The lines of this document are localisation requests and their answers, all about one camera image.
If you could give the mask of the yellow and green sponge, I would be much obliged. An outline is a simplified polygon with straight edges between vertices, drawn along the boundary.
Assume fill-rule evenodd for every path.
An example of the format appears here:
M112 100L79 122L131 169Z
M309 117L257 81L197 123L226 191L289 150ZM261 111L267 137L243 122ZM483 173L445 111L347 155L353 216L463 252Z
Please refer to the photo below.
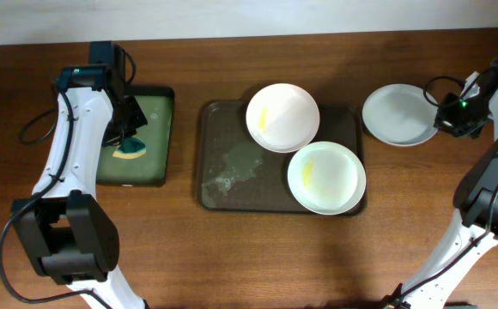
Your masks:
M134 160L145 155L147 152L146 144L137 136L125 138L122 143L112 153L115 158L123 160Z

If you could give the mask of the grey-white plate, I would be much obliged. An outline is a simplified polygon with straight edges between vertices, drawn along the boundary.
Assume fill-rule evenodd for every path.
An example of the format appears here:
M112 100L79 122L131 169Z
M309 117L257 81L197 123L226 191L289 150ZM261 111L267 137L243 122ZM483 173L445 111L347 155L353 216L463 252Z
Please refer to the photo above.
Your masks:
M367 130L378 140L397 147L427 142L434 127L437 107L425 100L423 90L409 84L391 84L373 91L361 115Z

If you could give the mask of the pinkish white plate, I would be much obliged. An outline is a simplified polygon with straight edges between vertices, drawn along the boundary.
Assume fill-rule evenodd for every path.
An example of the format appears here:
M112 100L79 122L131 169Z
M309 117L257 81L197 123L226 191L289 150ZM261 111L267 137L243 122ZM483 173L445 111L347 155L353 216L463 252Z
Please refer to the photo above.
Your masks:
M291 153L308 145L319 124L315 99L293 84L275 83L260 89L246 109L246 127L252 139L276 153Z

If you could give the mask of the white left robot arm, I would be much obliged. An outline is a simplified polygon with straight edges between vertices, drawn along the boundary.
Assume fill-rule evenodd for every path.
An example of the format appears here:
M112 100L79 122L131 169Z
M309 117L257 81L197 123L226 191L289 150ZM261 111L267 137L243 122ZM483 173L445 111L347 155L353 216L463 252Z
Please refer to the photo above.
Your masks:
M17 199L14 228L38 276L82 296L92 308L145 308L118 266L118 230L96 200L101 145L128 120L125 72L112 64L67 67L55 83L57 126L38 183Z

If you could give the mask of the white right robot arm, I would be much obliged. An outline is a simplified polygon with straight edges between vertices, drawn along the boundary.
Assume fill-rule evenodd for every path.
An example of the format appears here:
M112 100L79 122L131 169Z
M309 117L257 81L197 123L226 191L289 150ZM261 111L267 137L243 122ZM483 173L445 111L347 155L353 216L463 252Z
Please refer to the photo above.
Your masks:
M461 179L449 228L432 255L415 276L381 301L383 308L444 307L478 259L498 245L498 57L459 86L459 95L449 93L437 104L435 129L477 138L491 121L494 142Z

